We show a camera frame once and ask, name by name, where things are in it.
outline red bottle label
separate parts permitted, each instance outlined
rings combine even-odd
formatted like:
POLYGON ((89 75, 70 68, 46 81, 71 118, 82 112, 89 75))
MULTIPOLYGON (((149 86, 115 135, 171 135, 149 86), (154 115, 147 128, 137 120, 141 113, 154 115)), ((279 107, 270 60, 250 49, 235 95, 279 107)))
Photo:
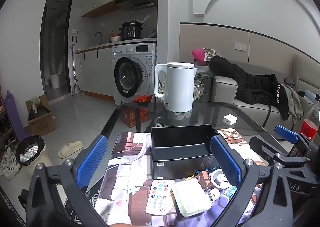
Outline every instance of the red bottle label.
POLYGON ((301 129, 300 129, 300 133, 303 133, 306 135, 306 137, 308 139, 310 139, 310 141, 313 141, 313 139, 316 136, 316 133, 318 131, 318 127, 310 120, 305 119, 301 129))

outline wall outlet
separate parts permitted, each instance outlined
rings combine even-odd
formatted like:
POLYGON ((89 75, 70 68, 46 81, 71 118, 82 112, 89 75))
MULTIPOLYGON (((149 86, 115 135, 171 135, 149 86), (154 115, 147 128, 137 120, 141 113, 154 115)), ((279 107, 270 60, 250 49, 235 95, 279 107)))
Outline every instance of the wall outlet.
POLYGON ((245 52, 245 44, 235 43, 235 49, 245 52))

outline red box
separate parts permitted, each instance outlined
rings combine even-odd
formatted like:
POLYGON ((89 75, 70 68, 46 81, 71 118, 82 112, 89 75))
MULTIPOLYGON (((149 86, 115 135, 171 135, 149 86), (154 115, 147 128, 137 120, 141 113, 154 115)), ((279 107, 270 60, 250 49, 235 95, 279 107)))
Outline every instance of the red box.
MULTIPOLYGON (((149 102, 152 99, 152 95, 147 96, 139 96, 132 102, 149 102)), ((126 124, 129 128, 132 128, 136 125, 135 120, 135 110, 134 108, 127 108, 121 111, 120 119, 124 124, 126 124)), ((145 122, 149 120, 149 111, 147 109, 140 110, 140 122, 145 122)))

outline beige slipper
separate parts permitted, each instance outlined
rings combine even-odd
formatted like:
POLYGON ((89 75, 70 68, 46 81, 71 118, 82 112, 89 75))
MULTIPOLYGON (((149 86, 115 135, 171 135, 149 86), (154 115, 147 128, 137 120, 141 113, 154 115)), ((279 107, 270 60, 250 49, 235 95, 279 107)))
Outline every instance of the beige slipper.
POLYGON ((83 143, 81 141, 76 141, 73 143, 66 143, 58 152, 60 158, 66 158, 78 150, 83 148, 83 143))

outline bolt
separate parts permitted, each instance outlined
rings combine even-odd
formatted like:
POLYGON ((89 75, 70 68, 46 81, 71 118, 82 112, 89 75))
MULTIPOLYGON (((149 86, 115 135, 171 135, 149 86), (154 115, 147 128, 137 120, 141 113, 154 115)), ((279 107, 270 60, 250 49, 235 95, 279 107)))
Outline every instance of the bolt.
POLYGON ((246 163, 248 166, 252 166, 254 162, 253 162, 252 159, 249 158, 249 159, 246 159, 246 160, 245 160, 245 163, 246 163))
POLYGON ((36 168, 37 169, 42 169, 44 167, 44 163, 38 163, 36 168))
POLYGON ((282 168, 282 164, 281 163, 275 163, 276 168, 281 169, 282 168))
POLYGON ((67 160, 65 161, 65 164, 66 164, 67 166, 71 166, 71 165, 73 165, 73 163, 74 163, 73 159, 67 159, 67 160))

